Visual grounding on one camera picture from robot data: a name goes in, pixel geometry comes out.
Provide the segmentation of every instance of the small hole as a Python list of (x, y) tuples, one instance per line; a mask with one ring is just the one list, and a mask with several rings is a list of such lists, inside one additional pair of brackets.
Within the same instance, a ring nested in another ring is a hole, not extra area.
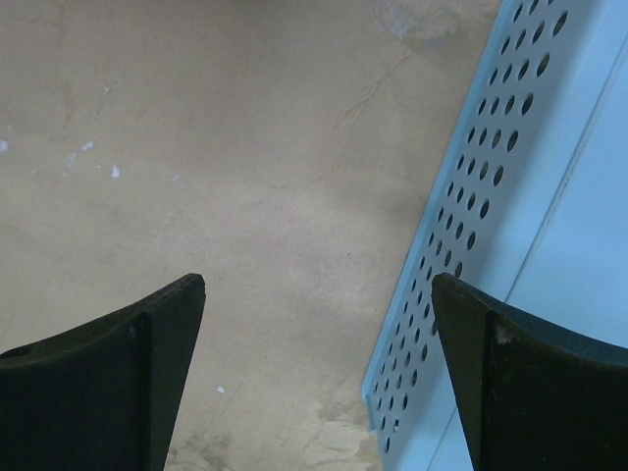
[(517, 9), (517, 11), (514, 14), (514, 18), (512, 19), (512, 22), (515, 23), (517, 20), (519, 20), (519, 15), (521, 15), (521, 12), (523, 11), (523, 4), (519, 5), (519, 8)]
[(488, 171), (489, 171), (489, 162), (487, 161), (484, 164), (482, 164), (482, 169), (480, 170), (480, 180), (484, 179)]
[(489, 207), (491, 206), (491, 203), (489, 202), (489, 200), (487, 199), (484, 204), (482, 205), (482, 208), (480, 209), (480, 219), (484, 219), (487, 217), (487, 213), (489, 212)]
[(469, 238), (467, 238), (467, 250), (471, 250), (475, 245), (475, 233), (471, 233)]
[(519, 39), (517, 39), (517, 43), (514, 46), (515, 51), (521, 47), (523, 44), (523, 40), (526, 38), (526, 30), (521, 31), (521, 35), (519, 35)]
[(507, 37), (506, 40), (503, 42), (503, 45), (501, 46), (501, 54), (506, 52), (506, 49), (508, 48), (508, 44), (510, 44), (510, 37)]
[(503, 78), (501, 78), (501, 83), (506, 83), (511, 73), (512, 73), (512, 64), (509, 65), (508, 68), (506, 69), (506, 72), (503, 73)]
[(553, 35), (554, 36), (556, 36), (557, 34), (560, 33), (560, 31), (562, 30), (562, 27), (565, 26), (565, 22), (566, 21), (567, 21), (567, 12), (564, 12), (562, 15), (560, 15), (560, 18), (558, 19), (558, 22), (553, 27)]
[(504, 112), (507, 115), (508, 113), (510, 113), (510, 111), (512, 110), (512, 107), (514, 106), (514, 95), (510, 97), (510, 99), (508, 100), (508, 102), (506, 103), (506, 107), (504, 108)]
[(541, 61), (541, 64), (539, 64), (539, 67), (537, 67), (537, 77), (540, 77), (543, 75), (543, 72), (546, 71), (546, 68), (548, 67), (549, 63), (550, 63), (550, 53), (544, 56), (543, 60)]
[(497, 108), (499, 107), (499, 98), (496, 98), (495, 101), (493, 102), (493, 106), (491, 107), (491, 114), (494, 115), (495, 111), (497, 111)]
[(515, 144), (517, 143), (517, 139), (519, 138), (519, 132), (515, 131), (510, 135), (510, 139), (508, 140), (508, 144), (506, 145), (506, 150), (510, 152), (514, 149)]
[(545, 29), (545, 27), (546, 27), (546, 22), (541, 22), (539, 27), (537, 27), (537, 30), (534, 32), (534, 36), (532, 36), (533, 44), (539, 40), (539, 38), (541, 37), (541, 34), (543, 34), (543, 30)]
[(493, 136), (493, 142), (491, 142), (491, 147), (495, 149), (499, 144), (499, 140), (501, 139), (501, 130), (497, 130), (495, 135)]
[(523, 79), (528, 72), (528, 68), (530, 67), (530, 61), (526, 59), (526, 62), (523, 63), (521, 69), (519, 69), (519, 79)]
[(528, 111), (530, 110), (530, 107), (532, 106), (532, 102), (534, 101), (534, 95), (532, 93), (530, 93), (527, 97), (526, 97), (526, 101), (523, 102), (523, 106), (521, 107), (521, 114), (525, 116), (526, 113), (528, 113)]
[(482, 131), (482, 133), (480, 134), (480, 140), (478, 141), (478, 144), (479, 144), (479, 145), (484, 144), (484, 141), (485, 141), (485, 140), (486, 140), (486, 138), (487, 138), (487, 133), (488, 133), (488, 131), (487, 131), (487, 130), (486, 130), (486, 128), (485, 128), (485, 129)]
[(501, 182), (501, 177), (503, 177), (503, 167), (499, 166), (499, 168), (495, 172), (495, 176), (493, 177), (493, 184), (495, 186), (497, 186), (499, 182)]

